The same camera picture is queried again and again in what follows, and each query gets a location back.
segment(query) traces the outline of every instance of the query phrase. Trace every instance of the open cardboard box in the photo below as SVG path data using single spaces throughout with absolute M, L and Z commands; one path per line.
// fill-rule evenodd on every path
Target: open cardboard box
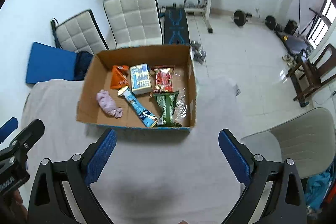
M 113 65 L 131 67 L 143 63 L 149 66 L 175 66 L 172 78 L 173 91 L 179 90 L 180 94 L 177 98 L 174 120 L 181 123 L 182 128 L 173 129 L 185 130 L 193 127 L 196 120 L 196 83 L 193 62 L 190 58 L 190 47 L 185 45 L 121 48 L 96 54 L 85 76 L 77 107 L 77 121 L 108 126 L 146 128 L 126 99 L 117 95 L 118 90 L 110 89 Z M 154 87 L 155 78 L 154 74 L 151 74 L 152 87 Z M 131 83 L 130 75 L 128 75 L 128 82 Z M 117 107 L 123 109 L 121 118 L 116 119 L 102 111 L 96 100 L 96 94 L 100 90 L 109 91 Z M 149 97 L 149 94 L 136 97 L 145 108 L 160 118 L 161 110 L 155 98 Z

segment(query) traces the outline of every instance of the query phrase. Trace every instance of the orange snack bag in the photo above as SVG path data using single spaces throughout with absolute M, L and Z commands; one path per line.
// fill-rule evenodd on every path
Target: orange snack bag
M 129 66 L 113 66 L 112 67 L 112 79 L 111 86 L 112 90 L 121 89 L 124 86 L 129 86 L 127 81 L 127 71 L 129 70 Z

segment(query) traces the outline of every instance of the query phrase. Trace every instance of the rolled pink towel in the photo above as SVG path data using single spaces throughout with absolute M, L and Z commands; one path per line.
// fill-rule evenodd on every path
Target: rolled pink towel
M 97 93 L 96 99 L 101 109 L 108 115 L 115 118 L 120 118 L 123 115 L 123 109 L 116 105 L 116 102 L 111 98 L 110 93 L 106 90 L 101 90 Z

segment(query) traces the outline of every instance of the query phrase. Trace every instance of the green snack bag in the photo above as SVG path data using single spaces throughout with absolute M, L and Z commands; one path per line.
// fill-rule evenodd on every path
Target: green snack bag
M 162 116 L 157 121 L 156 127 L 181 127 L 180 123 L 174 122 L 174 111 L 176 107 L 176 100 L 179 95 L 179 91 L 173 93 L 153 93 L 157 104 L 160 106 Z

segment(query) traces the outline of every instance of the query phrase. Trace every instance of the pair of shoes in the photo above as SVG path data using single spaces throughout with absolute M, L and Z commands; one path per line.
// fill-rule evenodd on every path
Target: pair of shoes
M 293 57 L 291 57 L 289 54 L 286 54 L 285 56 L 282 56 L 282 59 L 283 59 L 285 62 L 289 62 L 289 61 L 292 61 L 292 60 L 293 60 Z
M 293 67 L 296 66 L 296 61 L 295 60 L 290 60 L 288 63 L 287 63 L 288 67 L 290 69 L 292 69 Z

